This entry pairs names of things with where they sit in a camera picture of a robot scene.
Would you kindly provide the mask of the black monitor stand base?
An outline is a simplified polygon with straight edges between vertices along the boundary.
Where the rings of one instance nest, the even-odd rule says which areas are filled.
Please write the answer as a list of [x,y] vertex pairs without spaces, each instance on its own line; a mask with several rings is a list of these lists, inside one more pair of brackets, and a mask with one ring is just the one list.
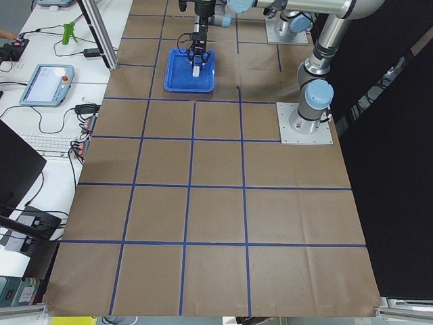
[[62,220],[50,213],[24,209],[17,220],[1,214],[1,227],[38,240],[50,240],[60,227]]

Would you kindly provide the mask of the white block from camera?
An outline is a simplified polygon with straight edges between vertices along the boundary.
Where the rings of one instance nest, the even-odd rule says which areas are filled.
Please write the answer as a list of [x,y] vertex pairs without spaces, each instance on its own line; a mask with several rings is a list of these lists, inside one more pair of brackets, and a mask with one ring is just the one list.
[[198,78],[200,76],[200,67],[194,66],[192,76]]

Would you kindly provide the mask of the aluminium frame post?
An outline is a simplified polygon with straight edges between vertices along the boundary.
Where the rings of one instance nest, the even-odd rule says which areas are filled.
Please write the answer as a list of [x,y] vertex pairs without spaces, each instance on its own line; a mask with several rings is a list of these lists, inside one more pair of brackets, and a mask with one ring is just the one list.
[[78,0],[77,3],[106,68],[109,71],[115,70],[118,67],[118,58],[96,2],[94,0]]

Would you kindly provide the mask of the blue plastic tray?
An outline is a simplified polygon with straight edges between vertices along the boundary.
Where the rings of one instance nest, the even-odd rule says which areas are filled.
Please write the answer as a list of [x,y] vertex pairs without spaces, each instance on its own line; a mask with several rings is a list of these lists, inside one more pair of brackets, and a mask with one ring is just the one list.
[[167,91],[182,93],[209,93],[214,89],[215,52],[210,50],[207,63],[202,66],[198,76],[193,75],[193,68],[187,55],[178,49],[171,49],[164,78],[164,88]]

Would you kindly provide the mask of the teach pendant tablet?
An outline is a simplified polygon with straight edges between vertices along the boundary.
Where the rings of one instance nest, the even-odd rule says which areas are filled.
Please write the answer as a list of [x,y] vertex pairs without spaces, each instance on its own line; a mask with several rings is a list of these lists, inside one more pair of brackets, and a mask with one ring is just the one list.
[[23,106],[59,106],[74,78],[74,66],[68,64],[38,64],[19,100]]

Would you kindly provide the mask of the white keyboard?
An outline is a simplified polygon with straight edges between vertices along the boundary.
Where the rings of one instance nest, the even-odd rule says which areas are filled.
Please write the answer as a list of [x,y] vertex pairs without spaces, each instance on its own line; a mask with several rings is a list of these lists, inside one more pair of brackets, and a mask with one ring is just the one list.
[[67,135],[18,134],[27,144],[45,158],[67,158],[71,145],[81,148],[77,138]]

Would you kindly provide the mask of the green grabber tool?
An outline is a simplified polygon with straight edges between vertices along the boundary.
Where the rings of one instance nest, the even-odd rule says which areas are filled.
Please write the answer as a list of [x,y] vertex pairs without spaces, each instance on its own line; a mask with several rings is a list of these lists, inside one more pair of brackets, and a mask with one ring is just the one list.
[[77,43],[78,40],[74,34],[75,23],[74,22],[65,23],[63,24],[63,27],[64,27],[64,34],[62,37],[62,45],[68,45],[70,39],[72,39],[75,43]]

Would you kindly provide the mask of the black monitor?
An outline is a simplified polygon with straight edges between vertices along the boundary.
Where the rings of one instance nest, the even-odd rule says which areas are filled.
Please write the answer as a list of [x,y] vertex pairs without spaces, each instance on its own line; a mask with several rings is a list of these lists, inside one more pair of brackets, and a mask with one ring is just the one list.
[[31,189],[46,160],[1,121],[1,215],[9,217]]

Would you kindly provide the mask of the black power adapter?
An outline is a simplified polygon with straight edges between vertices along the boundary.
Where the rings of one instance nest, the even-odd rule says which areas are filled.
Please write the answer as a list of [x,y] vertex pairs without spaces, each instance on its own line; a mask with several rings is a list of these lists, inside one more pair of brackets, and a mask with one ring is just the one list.
[[94,58],[100,56],[98,48],[86,48],[83,50],[83,55],[85,58]]

